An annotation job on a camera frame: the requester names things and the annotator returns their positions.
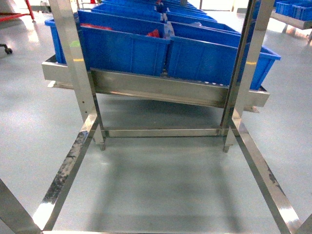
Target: plastic storage box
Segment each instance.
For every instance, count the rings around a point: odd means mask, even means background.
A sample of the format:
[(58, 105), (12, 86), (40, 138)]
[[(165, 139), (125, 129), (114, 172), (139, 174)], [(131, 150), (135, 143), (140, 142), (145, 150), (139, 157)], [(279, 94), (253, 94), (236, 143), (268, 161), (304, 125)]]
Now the plastic storage box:
[(130, 8), (142, 9), (147, 11), (156, 11), (156, 5), (150, 3), (144, 3), (139, 1), (127, 1), (127, 0), (105, 0), (105, 3), (114, 4), (118, 6), (126, 6)]
[[(160, 76), (168, 45), (169, 27), (138, 19), (78, 11), (80, 23), (111, 27), (81, 27), (91, 67)], [(157, 29), (161, 38), (146, 36)]]
[[(81, 37), (82, 36), (82, 31), (81, 31), (80, 26), (79, 26), (78, 14), (75, 13), (74, 17), (75, 17), (75, 21), (76, 21), (76, 26), (78, 27), (78, 35), (79, 35), (79, 37)], [(57, 27), (55, 25), (54, 19), (53, 18), (47, 19), (44, 22), (44, 24), (46, 26), (49, 26), (50, 29), (51, 29), (53, 45), (54, 45), (54, 50), (55, 50), (55, 57), (57, 59), (57, 62), (58, 63), (62, 63), (62, 64), (66, 64), (65, 55), (64, 55), (64, 52), (63, 52), (63, 49), (62, 49), (62, 45), (61, 45), (60, 40), (59, 40), (59, 34), (58, 34), (58, 31), (57, 31)]]
[(204, 20), (215, 20), (214, 18), (210, 17), (210, 16), (207, 16), (207, 15), (204, 15), (204, 14), (185, 14), (185, 13), (178, 13), (178, 12), (173, 12), (173, 11), (170, 11), (168, 8), (167, 8), (167, 12), (166, 14), (170, 13), (171, 15), (176, 15), (176, 16), (185, 16), (185, 17), (192, 17), (192, 18), (196, 18), (196, 19), (204, 19)]
[(292, 17), (303, 21), (312, 20), (312, 2), (293, 5)]
[[(171, 37), (168, 52), (168, 75), (229, 85), (240, 36), (180, 23), (171, 24), (175, 35)], [(259, 89), (274, 61), (280, 58), (269, 49), (262, 48), (251, 89)]]
[(209, 28), (214, 28), (214, 29), (218, 29), (218, 30), (224, 30), (224, 31), (229, 31), (229, 32), (239, 34), (239, 32), (235, 31), (234, 29), (230, 28), (229, 26), (222, 24), (222, 23), (218, 23), (215, 20), (197, 19), (197, 18), (186, 17), (186, 16), (177, 16), (177, 15), (172, 15), (170, 13), (165, 14), (164, 17), (166, 18), (167, 21), (186, 23), (186, 24), (194, 24), (194, 23), (199, 22), (204, 27), (209, 27)]
[(181, 14), (199, 14), (199, 15), (207, 15), (204, 11), (198, 9), (187, 8), (183, 6), (170, 6), (165, 9), (165, 11), (172, 11)]
[(54, 50), (55, 50), (55, 57), (57, 59), (58, 63), (66, 64), (65, 56), (63, 53), (62, 46), (60, 44), (59, 40), (59, 34), (57, 31), (57, 27), (55, 25), (54, 19), (47, 19), (44, 22), (45, 25), (49, 26), (51, 29), (53, 44), (54, 44)]
[(276, 3), (276, 13), (285, 15), (285, 16), (293, 16), (293, 8), (294, 4), (302, 3), (301, 0), (288, 0), (288, 1), (280, 1)]
[(96, 6), (91, 9), (92, 12), (97, 13), (104, 13), (116, 16), (123, 16), (133, 19), (140, 19), (140, 20), (148, 20), (148, 21), (156, 21), (162, 22), (163, 17), (161, 13), (156, 11), (146, 11), (144, 9), (137, 8), (130, 8), (126, 6), (120, 6), (116, 4), (110, 3), (102, 3), (99, 6)]

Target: epoxy floor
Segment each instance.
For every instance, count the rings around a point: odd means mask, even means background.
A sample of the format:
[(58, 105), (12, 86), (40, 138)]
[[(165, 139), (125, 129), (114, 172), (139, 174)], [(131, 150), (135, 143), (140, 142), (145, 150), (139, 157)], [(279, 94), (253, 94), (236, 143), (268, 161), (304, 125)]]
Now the epoxy floor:
[[(210, 12), (240, 29), (243, 16)], [(0, 29), (0, 177), (33, 215), (82, 120), (74, 92), (47, 88), (41, 63), (52, 56), (46, 16)], [(263, 86), (271, 93), (244, 120), (299, 217), (312, 212), (312, 45), (273, 19), (264, 44), (282, 56)], [(98, 95), (106, 126), (218, 125), (222, 110)], [(236, 144), (222, 139), (108, 139), (91, 144), (55, 230), (142, 233), (255, 233), (278, 229)], [(0, 223), (1, 234), (12, 232)]]

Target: metal shelving unit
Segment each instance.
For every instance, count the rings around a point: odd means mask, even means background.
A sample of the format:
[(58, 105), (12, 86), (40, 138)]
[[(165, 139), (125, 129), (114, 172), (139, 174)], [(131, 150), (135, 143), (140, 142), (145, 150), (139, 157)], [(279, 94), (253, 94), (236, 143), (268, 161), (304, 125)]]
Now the metal shelving unit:
[[(289, 16), (284, 16), (281, 14), (278, 14), (276, 12), (272, 12), (271, 13), (271, 18), (281, 21), (283, 23), (285, 23), (285, 28), (283, 30), (283, 32), (285, 33), (288, 25), (293, 26), (295, 28), (299, 28), (301, 30), (307, 30), (307, 29), (312, 29), (312, 20), (311, 21), (302, 21), (299, 19), (294, 19), (292, 17)], [(312, 33), (310, 33), (309, 35), (309, 40), (308, 40), (308, 45), (310, 44), (310, 42), (312, 41)]]
[[(224, 151), (237, 140), (282, 234), (312, 233), (312, 215), (302, 223), (242, 122), (244, 109), (263, 106), (269, 94), (250, 91), (260, 49), (271, 16), (273, 0), (250, 0), (229, 87), (186, 82), (167, 77), (92, 69), (87, 71), (69, 0), (50, 0), (67, 66), (50, 58), (42, 64), (51, 87), (75, 91), (84, 125), (32, 218), (0, 180), (0, 218), (16, 234), (53, 234), (82, 160), (92, 141), (105, 149), (108, 137), (224, 137)], [(220, 126), (205, 129), (110, 129), (100, 116), (96, 92), (223, 108)]]

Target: steel beam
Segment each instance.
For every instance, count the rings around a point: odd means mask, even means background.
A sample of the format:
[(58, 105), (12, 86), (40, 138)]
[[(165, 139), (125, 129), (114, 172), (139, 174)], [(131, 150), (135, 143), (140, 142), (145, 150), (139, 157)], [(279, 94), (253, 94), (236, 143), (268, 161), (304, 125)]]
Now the steel beam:
[(72, 148), (33, 216), (34, 222), (42, 230), (50, 231), (53, 229), (97, 127), (98, 116), (96, 110), (93, 110), (88, 115)]
[(295, 234), (301, 221), (237, 111), (234, 111), (230, 126), (281, 234)]
[(0, 219), (15, 234), (40, 234), (40, 228), (0, 179)]

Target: metal cart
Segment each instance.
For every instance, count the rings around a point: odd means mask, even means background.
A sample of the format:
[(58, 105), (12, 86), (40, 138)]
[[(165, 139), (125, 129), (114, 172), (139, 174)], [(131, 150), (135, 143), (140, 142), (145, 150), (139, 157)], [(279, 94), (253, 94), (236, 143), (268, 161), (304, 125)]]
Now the metal cart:
[[(33, 21), (35, 21), (35, 17), (34, 17), (34, 13), (31, 9), (31, 5), (29, 4), (28, 0), (25, 0), (27, 8), (29, 10), (29, 13), (4, 13), (4, 12), (0, 12), (0, 16), (4, 16), (2, 18), (0, 18), (0, 22), (4, 22), (4, 21), (8, 21), (8, 20), (13, 20), (22, 16), (30, 16), (31, 19)], [(8, 48), (8, 46), (6, 44), (0, 44), (0, 47), (4, 47), (4, 51), (9, 55), (11, 53), (13, 53), (13, 50), (11, 48)]]
[[(264, 89), (250, 91), (249, 87), (273, 3), (273, 0), (249, 1), (231, 84), (230, 87), (223, 87), (167, 77), (155, 78), (97, 69), (87, 71), (81, 46), (77, 43), (79, 38), (70, 2), (50, 0), (67, 65), (57, 64), (55, 58), (50, 58), (42, 64), (44, 75), (46, 79), (54, 80), (50, 86), (74, 89), (84, 125), (34, 215), (40, 219), (33, 220), (0, 180), (1, 220), (16, 234), (55, 233), (52, 231), (53, 226), (92, 138), (104, 149), (105, 139), (109, 137), (219, 136), (225, 139), (225, 152), (237, 140), (280, 232), (312, 233), (312, 215), (303, 223), (299, 220), (241, 119), (244, 109), (255, 110), (253, 107), (264, 105), (268, 97)], [(103, 126), (96, 92), (213, 106), (223, 108), (224, 112), (220, 126), (205, 129), (112, 129)]]

